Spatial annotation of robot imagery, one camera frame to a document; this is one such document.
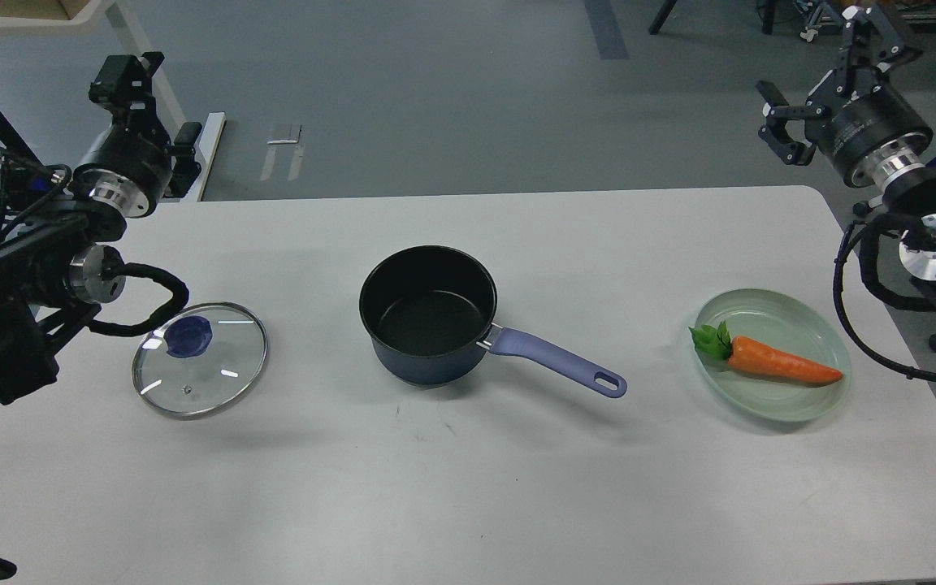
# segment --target black saucepan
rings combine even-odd
[[[360,316],[383,365],[405,381],[445,384],[486,352],[531,359],[607,397],[627,381],[613,371],[531,334],[493,322],[497,288],[464,252],[421,245],[389,256],[367,277]]]

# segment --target lid rim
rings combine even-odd
[[[179,319],[185,318],[185,316],[189,316],[200,310],[205,310],[206,308],[224,308],[225,310],[234,310],[248,316],[250,321],[255,323],[255,325],[259,328],[259,332],[262,334],[262,358],[259,360],[259,366],[257,367],[255,373],[250,376],[248,382],[246,382],[241,389],[237,390],[233,396],[228,397],[226,400],[220,402],[217,405],[193,412],[183,412],[171,410],[160,406],[159,404],[153,403],[153,401],[146,397],[144,393],[141,393],[140,377],[142,367],[138,366],[141,365],[141,356],[145,355],[144,349],[142,349],[142,345],[144,345],[146,341],[151,340],[152,337],[159,337],[156,336],[155,333],[161,331],[163,328],[167,328],[175,321],[179,321]],[[172,318],[168,319],[168,321],[161,327],[151,331],[148,334],[145,334],[145,336],[142,336],[140,339],[140,348],[136,350],[136,353],[132,359],[132,386],[135,388],[137,395],[140,395],[142,402],[151,407],[153,411],[157,412],[157,414],[166,416],[166,418],[175,419],[175,421],[192,421],[193,419],[197,418],[207,418],[207,416],[211,416],[212,414],[219,414],[219,412],[223,412],[224,410],[229,409],[241,399],[244,399],[245,395],[248,395],[249,390],[252,389],[257,383],[259,375],[267,365],[268,359],[270,359],[270,337],[267,336],[267,330],[262,325],[261,319],[258,318],[256,314],[253,314],[252,311],[248,310],[248,307],[244,307],[244,305],[238,305],[237,303],[231,303],[229,301],[200,303],[186,307],[185,310],[180,311],[178,315],[172,316]]]

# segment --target glass lid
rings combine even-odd
[[[132,382],[146,403],[173,418],[200,418],[233,405],[267,359],[267,331],[233,303],[193,305],[146,334]]]

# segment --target pan handle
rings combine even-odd
[[[494,323],[486,340],[480,341],[479,344],[495,355],[531,359],[603,396],[621,397],[627,392],[627,381],[621,375],[588,362],[579,355],[551,344],[550,341],[541,340],[518,329],[509,329]]]

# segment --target carrot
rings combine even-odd
[[[716,359],[727,360],[728,366],[747,374],[768,375],[811,384],[829,384],[843,377],[840,370],[811,362],[782,349],[770,347],[746,336],[732,337],[728,325],[704,325],[688,328],[695,349]]]

